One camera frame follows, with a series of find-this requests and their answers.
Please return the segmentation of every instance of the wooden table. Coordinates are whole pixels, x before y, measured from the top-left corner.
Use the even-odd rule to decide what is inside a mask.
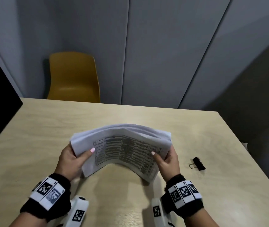
[[[203,195],[220,226],[269,226],[269,179],[216,112],[22,99],[0,135],[0,227],[18,215],[31,189],[51,174],[75,132],[115,123],[170,131],[181,172]],[[190,169],[198,156],[205,171]],[[90,201],[82,226],[152,227],[150,200],[163,194],[157,175],[147,186],[129,169],[110,164],[88,177],[77,194]],[[175,226],[183,220],[173,215]]]

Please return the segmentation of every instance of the forearm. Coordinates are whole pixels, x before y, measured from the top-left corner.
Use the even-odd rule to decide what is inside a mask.
[[[205,209],[185,219],[186,227],[219,227]]]
[[[46,219],[39,219],[29,213],[23,212],[11,223],[9,227],[46,227]]]

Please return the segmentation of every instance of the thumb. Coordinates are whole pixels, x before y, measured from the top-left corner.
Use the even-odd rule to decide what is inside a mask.
[[[162,159],[162,157],[158,154],[158,153],[155,153],[154,151],[151,152],[155,162],[157,163],[157,165],[160,165],[164,162],[164,160]]]
[[[95,148],[91,148],[90,150],[85,151],[83,154],[81,154],[79,157],[77,157],[77,160],[79,160],[80,164],[83,165],[87,159],[89,159],[90,156],[92,156],[92,153],[95,152]]]

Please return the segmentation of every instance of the paper sheet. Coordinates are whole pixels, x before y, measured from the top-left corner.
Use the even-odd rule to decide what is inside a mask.
[[[109,163],[118,163],[152,182],[159,169],[151,151],[164,159],[171,146],[171,133],[135,124],[115,124],[76,133],[70,141],[77,156],[95,148],[82,167],[85,177]]]

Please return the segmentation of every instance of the black binder clip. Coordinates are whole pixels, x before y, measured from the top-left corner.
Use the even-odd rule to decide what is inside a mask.
[[[193,169],[194,167],[191,167],[191,165],[195,165],[198,170],[205,170],[206,168],[204,167],[203,163],[200,161],[199,157],[195,157],[193,159],[193,164],[189,164],[189,167]]]

